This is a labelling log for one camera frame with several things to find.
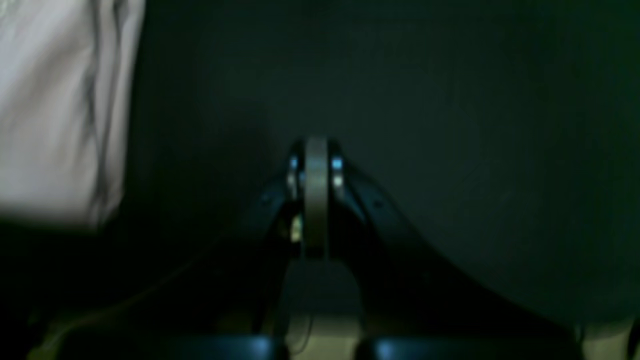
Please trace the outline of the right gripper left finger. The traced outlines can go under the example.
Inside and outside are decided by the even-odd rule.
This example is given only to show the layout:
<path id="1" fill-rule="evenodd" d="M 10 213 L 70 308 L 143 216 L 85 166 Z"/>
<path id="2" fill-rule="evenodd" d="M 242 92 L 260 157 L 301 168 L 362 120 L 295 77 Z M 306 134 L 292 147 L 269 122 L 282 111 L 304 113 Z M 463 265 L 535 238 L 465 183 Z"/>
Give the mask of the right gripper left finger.
<path id="1" fill-rule="evenodd" d="M 297 142 L 282 178 L 270 182 L 229 235 L 134 303 L 154 324 L 85 326 L 62 340 L 58 360 L 288 360 L 281 335 L 265 335 L 269 301 L 290 262 L 291 226 L 310 223 L 301 253 L 318 245 L 318 140 Z"/>

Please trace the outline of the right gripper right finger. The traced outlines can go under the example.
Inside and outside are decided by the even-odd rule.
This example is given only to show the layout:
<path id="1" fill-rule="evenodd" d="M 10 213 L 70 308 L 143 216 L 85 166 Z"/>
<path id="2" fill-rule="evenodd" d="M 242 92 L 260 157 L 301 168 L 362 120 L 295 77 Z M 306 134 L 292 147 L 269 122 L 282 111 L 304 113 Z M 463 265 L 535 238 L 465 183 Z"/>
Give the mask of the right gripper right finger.
<path id="1" fill-rule="evenodd" d="M 582 360 L 570 331 L 495 294 L 439 254 L 386 192 L 316 139 L 316 249 L 363 295 L 356 360 Z"/>

